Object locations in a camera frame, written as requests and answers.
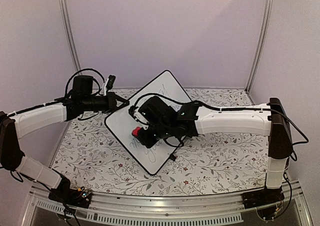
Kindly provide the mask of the red whiteboard eraser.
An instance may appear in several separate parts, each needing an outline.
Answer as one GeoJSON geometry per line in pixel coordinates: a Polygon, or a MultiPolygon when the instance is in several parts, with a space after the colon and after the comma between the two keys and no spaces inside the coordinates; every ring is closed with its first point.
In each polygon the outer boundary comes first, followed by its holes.
{"type": "Polygon", "coordinates": [[[139,131],[141,130],[141,127],[137,126],[133,131],[132,131],[132,136],[137,138],[139,136],[139,131]]]}

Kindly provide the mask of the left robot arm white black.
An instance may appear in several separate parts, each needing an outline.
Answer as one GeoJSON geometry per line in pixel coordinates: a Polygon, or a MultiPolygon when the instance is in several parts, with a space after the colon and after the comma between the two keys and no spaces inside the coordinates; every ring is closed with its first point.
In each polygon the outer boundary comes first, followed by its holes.
{"type": "Polygon", "coordinates": [[[91,68],[102,80],[92,75],[84,75],[84,70],[74,73],[67,81],[64,94],[52,101],[38,104],[11,113],[0,113],[0,167],[10,173],[40,183],[63,203],[74,199],[76,190],[63,174],[36,159],[36,154],[28,155],[20,146],[36,137],[38,143],[47,143],[51,137],[41,136],[59,124],[74,119],[82,120],[85,112],[113,113],[129,104],[128,100],[112,91],[116,76],[104,77],[91,68]]]}

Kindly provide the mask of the white whiteboard with black frame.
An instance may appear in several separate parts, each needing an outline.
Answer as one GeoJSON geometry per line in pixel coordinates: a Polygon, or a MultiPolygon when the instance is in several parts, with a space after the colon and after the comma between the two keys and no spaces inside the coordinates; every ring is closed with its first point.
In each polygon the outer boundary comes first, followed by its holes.
{"type": "Polygon", "coordinates": [[[129,108],[139,97],[148,93],[157,93],[180,103],[191,101],[174,75],[169,70],[165,70],[134,93],[128,99],[128,106],[108,115],[105,118],[105,125],[140,166],[153,176],[158,173],[176,149],[167,145],[163,140],[158,141],[151,148],[146,148],[132,136],[132,131],[136,127],[142,128],[144,125],[134,120],[129,114],[129,108]]]}

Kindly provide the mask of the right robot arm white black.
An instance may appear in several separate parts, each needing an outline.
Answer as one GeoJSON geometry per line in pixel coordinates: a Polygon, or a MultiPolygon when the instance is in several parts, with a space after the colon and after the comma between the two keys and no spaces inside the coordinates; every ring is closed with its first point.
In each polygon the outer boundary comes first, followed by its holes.
{"type": "Polygon", "coordinates": [[[268,103],[244,107],[214,107],[202,101],[186,103],[172,100],[180,106],[179,110],[168,105],[168,97],[158,93],[140,96],[129,107],[129,115],[141,127],[132,131],[142,145],[153,147],[158,141],[167,142],[175,138],[183,145],[184,137],[197,137],[210,133],[247,133],[268,138],[268,164],[264,189],[258,199],[269,204],[278,196],[282,186],[285,166],[294,153],[291,127],[303,137],[302,144],[309,142],[308,137],[287,116],[278,98],[270,98],[268,103]]]}

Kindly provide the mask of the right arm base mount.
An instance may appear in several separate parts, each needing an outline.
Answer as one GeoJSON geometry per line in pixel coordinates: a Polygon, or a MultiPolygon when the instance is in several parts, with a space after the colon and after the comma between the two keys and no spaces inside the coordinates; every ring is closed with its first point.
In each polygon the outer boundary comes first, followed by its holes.
{"type": "Polygon", "coordinates": [[[256,208],[268,204],[280,202],[285,199],[282,187],[277,189],[263,189],[244,192],[241,194],[242,203],[245,209],[256,208]]]}

